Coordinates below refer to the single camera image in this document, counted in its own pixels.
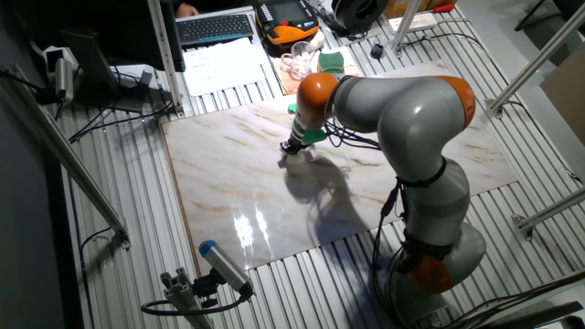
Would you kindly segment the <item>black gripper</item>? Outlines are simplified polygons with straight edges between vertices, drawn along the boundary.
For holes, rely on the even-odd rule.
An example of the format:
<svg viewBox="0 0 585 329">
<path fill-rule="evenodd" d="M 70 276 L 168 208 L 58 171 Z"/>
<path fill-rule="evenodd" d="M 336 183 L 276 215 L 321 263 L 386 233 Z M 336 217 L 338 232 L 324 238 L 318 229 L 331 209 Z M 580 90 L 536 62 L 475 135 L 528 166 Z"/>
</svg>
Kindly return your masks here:
<svg viewBox="0 0 585 329">
<path fill-rule="evenodd" d="M 288 156 L 290 154 L 298 154 L 302 150 L 307 149 L 310 144 L 302 144 L 294 139 L 289 139 L 283 142 L 280 142 L 280 151 L 283 156 Z"/>
</svg>

